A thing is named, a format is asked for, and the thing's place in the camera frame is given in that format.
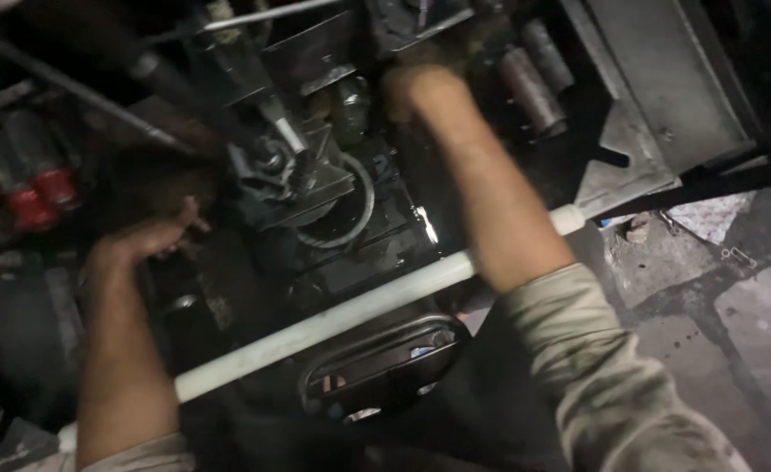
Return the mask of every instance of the sleeve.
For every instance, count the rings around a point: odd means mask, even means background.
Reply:
[[[680,400],[638,337],[619,325],[595,275],[573,264],[501,297],[531,374],[556,409],[560,445],[574,466],[596,470],[748,471],[705,416]]]
[[[98,460],[81,472],[192,472],[195,467],[185,438],[171,434]]]

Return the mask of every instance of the white rod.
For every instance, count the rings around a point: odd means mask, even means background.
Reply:
[[[577,231],[586,223],[580,210],[573,205],[552,211],[550,217],[560,235]],[[465,281],[475,274],[476,266],[465,250],[433,262],[325,312],[188,370],[176,378],[179,402],[188,402],[377,316]],[[76,423],[65,426],[59,432],[59,444],[63,451],[76,449]]]
[[[262,12],[255,12],[253,14],[240,15],[237,17],[214,21],[204,25],[202,29],[205,31],[219,31],[219,29],[233,28],[242,24],[257,23],[258,21],[264,21],[266,19],[298,14],[300,12],[306,12],[312,8],[323,7],[324,5],[329,5],[330,3],[341,1],[342,0],[305,0],[304,2],[292,3],[289,5],[284,5],[283,7],[269,8],[268,10]]]

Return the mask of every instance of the red cap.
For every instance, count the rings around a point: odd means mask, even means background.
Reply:
[[[70,210],[76,207],[76,188],[68,170],[46,170],[33,177],[33,184],[45,200],[58,208]]]
[[[15,227],[20,231],[45,231],[59,220],[55,208],[32,187],[14,191],[7,198],[15,213]]]

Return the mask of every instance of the concrete floor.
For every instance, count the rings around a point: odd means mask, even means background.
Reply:
[[[640,351],[661,360],[682,398],[714,421],[755,470],[771,470],[771,189],[721,245],[654,219],[644,243],[607,229],[603,275]],[[737,247],[757,263],[724,259]]]

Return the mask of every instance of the metal ring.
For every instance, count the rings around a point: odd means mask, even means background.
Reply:
[[[301,241],[302,243],[305,243],[308,246],[312,246],[314,248],[319,248],[323,250],[338,248],[338,246],[342,246],[344,244],[347,244],[353,241],[357,236],[359,236],[359,233],[361,233],[362,230],[365,229],[366,226],[368,226],[368,221],[370,221],[371,215],[373,215],[373,180],[371,180],[371,177],[368,175],[368,171],[365,170],[365,168],[358,160],[347,155],[346,153],[339,153],[339,156],[341,156],[342,161],[345,164],[351,167],[353,173],[356,175],[356,177],[359,178],[359,181],[362,183],[361,188],[357,188],[356,190],[361,190],[365,192],[365,196],[364,196],[365,203],[364,203],[364,208],[362,209],[362,214],[359,215],[359,220],[356,222],[355,225],[353,225],[353,228],[338,238],[326,239],[326,240],[317,239],[309,234],[305,234],[303,232],[304,228],[296,229],[296,233],[298,235],[298,241]]]

